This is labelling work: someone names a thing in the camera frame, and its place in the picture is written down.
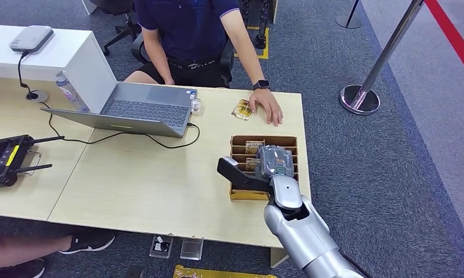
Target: hand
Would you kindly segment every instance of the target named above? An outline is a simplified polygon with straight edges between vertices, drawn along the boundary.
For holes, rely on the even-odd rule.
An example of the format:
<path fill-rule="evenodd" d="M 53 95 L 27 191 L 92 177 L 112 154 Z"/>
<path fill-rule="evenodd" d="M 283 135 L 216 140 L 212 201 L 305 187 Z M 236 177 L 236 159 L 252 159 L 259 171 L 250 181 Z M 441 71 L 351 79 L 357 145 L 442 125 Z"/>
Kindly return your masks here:
<path fill-rule="evenodd" d="M 266 121 L 268 124 L 273 122 L 275 126 L 278 126 L 279 123 L 283 123 L 283 111 L 281 111 L 281 107 L 279 107 L 279 104 L 269 89 L 257 89 L 252 96 L 250 96 L 249 104 L 252 112 L 256 111 L 257 103 L 261 104 L 266 110 Z"/>
<path fill-rule="evenodd" d="M 171 77 L 169 79 L 165 79 L 165 85 L 175 85 L 174 79 Z"/>

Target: navy blue shirt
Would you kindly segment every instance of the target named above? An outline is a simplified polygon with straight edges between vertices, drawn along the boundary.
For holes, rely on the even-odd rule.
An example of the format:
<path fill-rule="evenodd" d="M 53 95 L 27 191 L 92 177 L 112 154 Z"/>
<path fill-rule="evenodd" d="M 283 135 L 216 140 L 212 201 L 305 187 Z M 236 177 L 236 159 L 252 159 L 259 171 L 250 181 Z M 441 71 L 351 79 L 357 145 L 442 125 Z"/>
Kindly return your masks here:
<path fill-rule="evenodd" d="M 135 0 L 138 23 L 158 29 L 168 57 L 194 61 L 217 58 L 226 43 L 220 17 L 238 9 L 237 0 Z"/>

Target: red barrier rope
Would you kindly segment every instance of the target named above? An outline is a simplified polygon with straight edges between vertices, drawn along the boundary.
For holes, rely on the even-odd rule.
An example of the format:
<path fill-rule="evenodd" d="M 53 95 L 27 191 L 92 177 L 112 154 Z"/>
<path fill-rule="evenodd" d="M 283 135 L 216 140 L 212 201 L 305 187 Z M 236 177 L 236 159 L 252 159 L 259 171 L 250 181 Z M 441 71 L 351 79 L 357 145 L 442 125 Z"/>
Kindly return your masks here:
<path fill-rule="evenodd" d="M 464 39 L 459 31 L 455 28 L 436 0 L 426 0 L 426 6 L 428 6 L 436 22 L 464 64 Z"/>

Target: water bottle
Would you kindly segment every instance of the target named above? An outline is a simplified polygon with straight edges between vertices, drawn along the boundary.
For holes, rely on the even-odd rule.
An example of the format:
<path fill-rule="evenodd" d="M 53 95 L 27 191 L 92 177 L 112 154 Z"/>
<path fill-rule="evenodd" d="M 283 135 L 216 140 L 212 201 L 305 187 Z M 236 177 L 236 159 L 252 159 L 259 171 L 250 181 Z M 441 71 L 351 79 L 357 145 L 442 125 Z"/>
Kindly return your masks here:
<path fill-rule="evenodd" d="M 90 109 L 80 98 L 73 85 L 68 81 L 62 72 L 56 75 L 56 85 L 64 93 L 66 98 L 71 102 L 73 107 L 79 112 L 90 112 Z"/>

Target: stanchion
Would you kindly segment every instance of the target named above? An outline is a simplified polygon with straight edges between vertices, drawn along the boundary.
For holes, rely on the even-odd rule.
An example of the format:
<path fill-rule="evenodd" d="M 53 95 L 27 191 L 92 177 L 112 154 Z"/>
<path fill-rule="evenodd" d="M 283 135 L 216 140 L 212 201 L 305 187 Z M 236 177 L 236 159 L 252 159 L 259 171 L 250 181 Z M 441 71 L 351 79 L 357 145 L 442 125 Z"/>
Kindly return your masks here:
<path fill-rule="evenodd" d="M 353 9 L 351 9 L 351 13 L 349 14 L 348 17 L 346 16 L 336 17 L 336 23 L 339 26 L 343 28 L 347 28 L 347 29 L 357 29 L 361 27 L 361 20 L 356 17 L 353 17 L 353 14 L 355 13 L 355 10 L 356 10 L 356 6 L 358 6 L 358 2 L 360 2 L 360 0 L 356 0 L 355 5 L 353 6 Z"/>
<path fill-rule="evenodd" d="M 382 70 L 383 65 L 394 52 L 424 3 L 425 0 L 412 0 L 396 30 L 390 37 L 389 42 L 383 49 L 380 57 L 378 57 L 377 62 L 375 62 L 370 74 L 368 74 L 367 79 L 363 82 L 363 85 L 349 85 L 341 90 L 339 101 L 342 106 L 351 112 L 360 115 L 372 114 L 378 109 L 378 107 L 380 107 L 380 99 L 377 94 L 371 90 L 371 88 L 375 83 L 378 74 Z"/>

